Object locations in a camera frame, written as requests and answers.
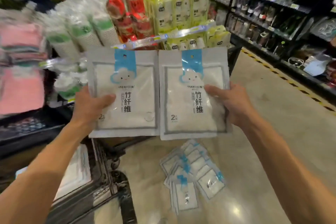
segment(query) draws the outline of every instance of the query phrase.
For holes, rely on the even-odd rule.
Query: pink towel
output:
[[[17,73],[14,75],[12,69],[6,69],[1,78],[0,115],[41,108],[44,103],[44,87],[38,70],[33,70],[30,76],[25,77]]]
[[[40,47],[42,40],[41,28],[36,24],[4,25],[0,28],[1,43],[6,46]]]

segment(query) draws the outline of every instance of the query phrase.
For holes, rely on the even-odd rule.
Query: small towel package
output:
[[[204,85],[229,89],[226,47],[160,51],[162,140],[216,137],[232,131],[229,111]]]
[[[87,54],[90,94],[116,94],[91,138],[160,134],[158,56],[156,51],[128,51],[91,46]]]

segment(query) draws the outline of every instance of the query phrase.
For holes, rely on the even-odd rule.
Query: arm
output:
[[[94,128],[102,109],[115,95],[91,98],[88,87],[76,94],[71,121],[0,194],[0,219],[4,224],[45,222],[68,164],[80,142]]]
[[[272,126],[250,103],[246,90],[231,84],[231,90],[205,86],[229,109],[229,119],[250,141],[289,220],[293,223],[336,223],[336,198],[292,154]]]

